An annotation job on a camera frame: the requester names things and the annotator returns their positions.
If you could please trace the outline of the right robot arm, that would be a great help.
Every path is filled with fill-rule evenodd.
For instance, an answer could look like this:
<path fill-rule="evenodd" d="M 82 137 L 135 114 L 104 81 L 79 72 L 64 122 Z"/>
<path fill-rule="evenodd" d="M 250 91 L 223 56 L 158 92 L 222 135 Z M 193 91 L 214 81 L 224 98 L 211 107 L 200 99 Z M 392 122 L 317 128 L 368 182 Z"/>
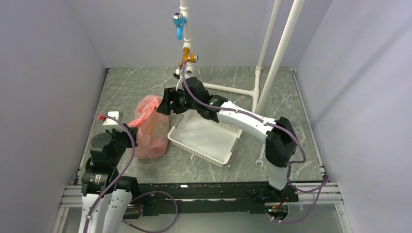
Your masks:
<path fill-rule="evenodd" d="M 265 199 L 283 201 L 290 197 L 288 175 L 298 141 L 287 118 L 273 119 L 245 110 L 225 97 L 210 94 L 196 77 L 184 79 L 181 88 L 165 88 L 156 111 L 183 114 L 168 139 L 219 167 L 229 161 L 242 132 L 254 136 L 262 142 L 255 164 L 260 166 L 267 160 L 271 166 Z"/>

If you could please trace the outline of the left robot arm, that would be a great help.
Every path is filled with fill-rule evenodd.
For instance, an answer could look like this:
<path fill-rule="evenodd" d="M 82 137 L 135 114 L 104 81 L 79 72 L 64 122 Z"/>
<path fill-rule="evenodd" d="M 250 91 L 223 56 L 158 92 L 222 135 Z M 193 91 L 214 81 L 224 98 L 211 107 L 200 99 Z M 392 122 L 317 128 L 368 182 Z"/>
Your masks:
<path fill-rule="evenodd" d="M 140 196 L 135 177 L 122 176 L 117 165 L 134 143 L 129 133 L 107 130 L 91 140 L 91 157 L 82 182 L 81 233 L 116 233 L 129 204 Z"/>

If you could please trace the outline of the pink plastic bag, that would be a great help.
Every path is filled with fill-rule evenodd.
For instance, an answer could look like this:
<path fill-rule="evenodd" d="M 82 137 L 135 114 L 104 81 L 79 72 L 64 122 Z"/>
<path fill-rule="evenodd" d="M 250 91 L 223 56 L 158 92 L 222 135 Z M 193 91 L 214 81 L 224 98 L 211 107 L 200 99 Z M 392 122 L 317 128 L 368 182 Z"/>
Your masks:
<path fill-rule="evenodd" d="M 169 118 L 157 112 L 162 98 L 156 95 L 144 97 L 136 106 L 134 119 L 129 127 L 138 128 L 134 156 L 138 159 L 155 159 L 165 154 L 170 130 Z"/>

